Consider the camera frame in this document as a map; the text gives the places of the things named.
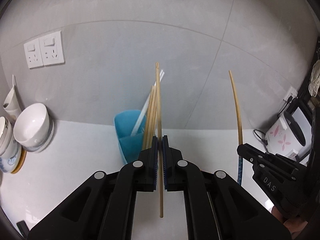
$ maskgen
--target black lid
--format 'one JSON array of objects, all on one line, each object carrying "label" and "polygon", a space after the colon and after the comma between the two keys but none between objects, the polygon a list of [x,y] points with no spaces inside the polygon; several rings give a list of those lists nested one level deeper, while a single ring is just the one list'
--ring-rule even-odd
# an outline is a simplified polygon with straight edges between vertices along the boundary
[{"label": "black lid", "polygon": [[304,138],[303,132],[302,132],[300,126],[298,125],[297,121],[287,111],[284,111],[283,115],[284,115],[284,118],[287,121],[292,133],[294,134],[294,136],[298,140],[298,142],[302,146],[306,146],[306,139]]}]

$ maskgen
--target white switch panel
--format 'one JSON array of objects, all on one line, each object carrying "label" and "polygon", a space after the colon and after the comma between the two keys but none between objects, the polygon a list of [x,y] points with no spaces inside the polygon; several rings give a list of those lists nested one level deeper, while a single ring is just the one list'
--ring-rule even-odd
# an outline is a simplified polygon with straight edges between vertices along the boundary
[{"label": "white switch panel", "polygon": [[62,31],[39,38],[43,64],[45,66],[64,63]]},{"label": "white switch panel", "polygon": [[41,67],[43,66],[39,39],[29,41],[24,44],[24,53],[26,54],[26,59],[29,68]]}]

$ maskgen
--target electrical outlet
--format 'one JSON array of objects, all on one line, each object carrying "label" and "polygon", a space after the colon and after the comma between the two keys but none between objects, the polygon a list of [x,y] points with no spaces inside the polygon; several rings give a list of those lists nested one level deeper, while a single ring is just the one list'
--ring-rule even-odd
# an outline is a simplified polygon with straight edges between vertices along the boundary
[{"label": "electrical outlet", "polygon": [[284,96],[283,100],[288,101],[289,96],[292,96],[292,98],[296,98],[298,95],[298,92],[295,88],[290,87],[286,95]]},{"label": "electrical outlet", "polygon": [[28,68],[43,66],[39,39],[35,39],[33,41],[29,41],[25,43],[24,53],[26,54]]},{"label": "electrical outlet", "polygon": [[39,38],[43,64],[54,65],[64,63],[62,49],[62,31],[50,33]]}]

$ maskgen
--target power cord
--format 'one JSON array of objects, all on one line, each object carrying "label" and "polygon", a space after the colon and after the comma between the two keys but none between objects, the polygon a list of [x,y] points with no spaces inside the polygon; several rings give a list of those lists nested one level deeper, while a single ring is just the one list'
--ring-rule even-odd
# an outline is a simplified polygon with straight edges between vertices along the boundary
[{"label": "power cord", "polygon": [[262,133],[262,134],[264,134],[264,136],[266,136],[266,133],[264,133],[263,131],[260,131],[260,130],[258,130],[258,129],[254,129],[254,130],[253,130],[253,134],[256,135],[256,136],[260,139],[260,141],[261,141],[265,146],[267,146],[267,145],[268,145],[267,140],[266,140],[266,139],[263,139],[262,137],[260,137],[260,136],[257,134],[257,131],[260,132],[260,133]]},{"label": "power cord", "polygon": [[283,112],[283,110],[287,107],[287,105],[291,103],[292,99],[293,99],[292,96],[289,96],[289,97],[288,97],[288,100],[286,101],[284,107],[283,107],[283,108],[281,109],[281,111],[277,114],[278,118],[280,117],[280,115],[281,115],[281,113]]}]

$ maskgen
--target wall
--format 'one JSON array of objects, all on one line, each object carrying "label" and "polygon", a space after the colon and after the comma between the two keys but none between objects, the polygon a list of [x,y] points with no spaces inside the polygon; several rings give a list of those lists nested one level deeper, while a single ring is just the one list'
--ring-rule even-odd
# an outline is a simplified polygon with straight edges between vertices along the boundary
[{"label": "wall", "polygon": [[[23,43],[62,30],[66,63],[29,70]],[[113,124],[162,82],[163,127],[235,129],[228,70],[244,128],[267,127],[302,83],[317,29],[305,0],[13,0],[0,55],[25,106],[60,120]]]},{"label": "wall", "polygon": [[[4,76],[4,71],[3,71],[1,57],[0,57],[0,104],[1,104],[1,106],[2,106],[5,98],[7,97],[8,93],[9,93],[9,86],[8,86],[8,83],[7,83],[5,76]],[[3,109],[3,107],[0,107],[0,116],[7,116],[7,113]]]}]

